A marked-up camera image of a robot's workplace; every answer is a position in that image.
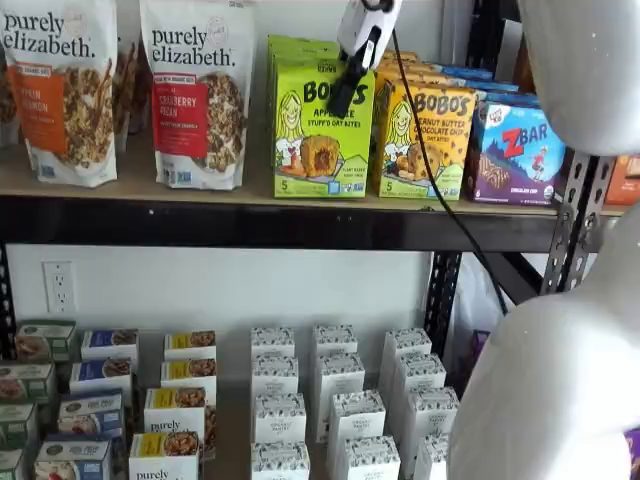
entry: electrical outlet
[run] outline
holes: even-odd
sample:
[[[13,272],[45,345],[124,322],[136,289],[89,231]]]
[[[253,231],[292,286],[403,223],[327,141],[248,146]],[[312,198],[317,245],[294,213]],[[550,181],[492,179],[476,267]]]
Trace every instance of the electrical outlet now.
[[[42,262],[49,313],[76,311],[73,265],[71,262]]]

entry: red label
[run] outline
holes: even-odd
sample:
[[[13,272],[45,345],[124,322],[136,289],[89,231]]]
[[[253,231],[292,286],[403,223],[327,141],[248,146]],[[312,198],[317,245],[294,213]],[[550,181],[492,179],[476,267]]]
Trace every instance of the red label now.
[[[162,153],[204,157],[207,155],[207,103],[205,84],[193,75],[156,74],[152,111],[154,147]]]

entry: cartoon girl illustration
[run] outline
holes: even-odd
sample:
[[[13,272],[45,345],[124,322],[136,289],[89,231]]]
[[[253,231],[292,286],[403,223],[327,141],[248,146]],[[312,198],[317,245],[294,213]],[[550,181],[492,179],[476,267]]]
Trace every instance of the cartoon girl illustration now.
[[[294,91],[287,92],[278,109],[276,123],[276,158],[280,169],[294,175],[304,175],[300,145],[304,139],[301,126],[302,102]]]
[[[389,167],[395,164],[398,157],[407,155],[411,146],[410,124],[411,106],[405,100],[398,103],[391,112],[391,124],[384,147],[385,166]]]

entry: purple packaging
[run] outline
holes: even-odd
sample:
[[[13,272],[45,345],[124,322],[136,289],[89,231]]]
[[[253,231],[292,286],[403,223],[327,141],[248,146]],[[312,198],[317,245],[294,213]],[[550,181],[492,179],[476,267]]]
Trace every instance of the purple packaging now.
[[[466,184],[472,200],[551,204],[565,145],[540,108],[480,102],[469,152]]]

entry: green box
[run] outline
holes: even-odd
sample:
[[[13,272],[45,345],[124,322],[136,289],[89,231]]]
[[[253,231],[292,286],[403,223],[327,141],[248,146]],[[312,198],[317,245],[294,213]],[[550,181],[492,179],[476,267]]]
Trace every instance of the green box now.
[[[345,119],[327,111],[342,75],[336,59],[274,61],[272,152],[276,197],[363,197],[367,181],[374,77],[358,85]]]

